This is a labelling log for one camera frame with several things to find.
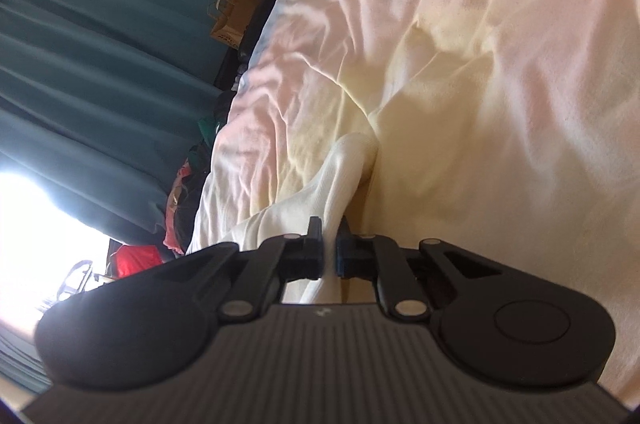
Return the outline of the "brown paper bag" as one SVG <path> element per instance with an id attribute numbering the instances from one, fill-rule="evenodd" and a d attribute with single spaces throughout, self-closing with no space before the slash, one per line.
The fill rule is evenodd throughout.
<path id="1" fill-rule="evenodd" d="M 232 49 L 238 49 L 260 0 L 216 0 L 207 7 L 214 21 L 209 36 Z"/>

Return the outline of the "white garment steamer stand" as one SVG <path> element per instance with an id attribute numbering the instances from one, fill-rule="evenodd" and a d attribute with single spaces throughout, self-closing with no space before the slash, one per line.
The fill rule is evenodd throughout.
<path id="1" fill-rule="evenodd" d="M 84 292 L 87 284 L 93 277 L 93 263 L 91 260 L 81 260 L 70 268 L 70 272 L 66 275 L 58 292 L 55 295 L 55 301 L 66 300 L 78 293 Z"/>

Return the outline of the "cream white sweatpants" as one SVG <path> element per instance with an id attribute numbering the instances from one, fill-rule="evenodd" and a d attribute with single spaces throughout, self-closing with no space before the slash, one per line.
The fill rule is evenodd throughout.
<path id="1" fill-rule="evenodd" d="M 338 226 L 357 190 L 372 173 L 378 142 L 375 137 L 352 132 L 331 147 L 320 170 L 299 192 L 277 201 L 222 233 L 223 241 L 250 249 L 285 233 L 304 233 L 311 217 L 322 222 L 323 269 L 318 280 L 296 280 L 284 291 L 285 303 L 338 303 L 341 283 L 335 272 Z"/>

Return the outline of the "pile of mixed clothes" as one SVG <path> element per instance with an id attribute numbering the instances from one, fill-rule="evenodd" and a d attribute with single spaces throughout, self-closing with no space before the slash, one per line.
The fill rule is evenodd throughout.
<path id="1" fill-rule="evenodd" d="M 212 115 L 198 121 L 200 139 L 188 150 L 168 194 L 165 209 L 164 245 L 175 255 L 184 255 L 192 240 L 195 215 L 205 181 L 210 173 L 213 146 L 218 133 L 228 123 L 236 95 L 228 90 L 218 96 Z"/>

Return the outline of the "pastel tie-dye bed sheet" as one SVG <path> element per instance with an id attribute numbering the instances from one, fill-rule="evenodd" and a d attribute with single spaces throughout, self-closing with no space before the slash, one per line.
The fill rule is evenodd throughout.
<path id="1" fill-rule="evenodd" d="M 219 133 L 190 248 L 378 142 L 342 219 L 583 292 L 639 401 L 639 0 L 278 0 Z"/>

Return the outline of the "teal window curtain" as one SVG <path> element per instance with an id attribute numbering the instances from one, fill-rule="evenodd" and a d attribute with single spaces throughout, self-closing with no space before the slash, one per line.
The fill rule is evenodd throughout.
<path id="1" fill-rule="evenodd" d="M 66 214 L 156 244 L 226 47 L 216 0 L 1 0 L 1 167 Z"/>

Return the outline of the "red bag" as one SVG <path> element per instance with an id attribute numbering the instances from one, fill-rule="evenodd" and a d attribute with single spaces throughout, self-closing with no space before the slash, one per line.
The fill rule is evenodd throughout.
<path id="1" fill-rule="evenodd" d="M 163 258 L 154 245 L 120 245 L 107 260 L 107 275 L 115 279 L 160 266 Z"/>

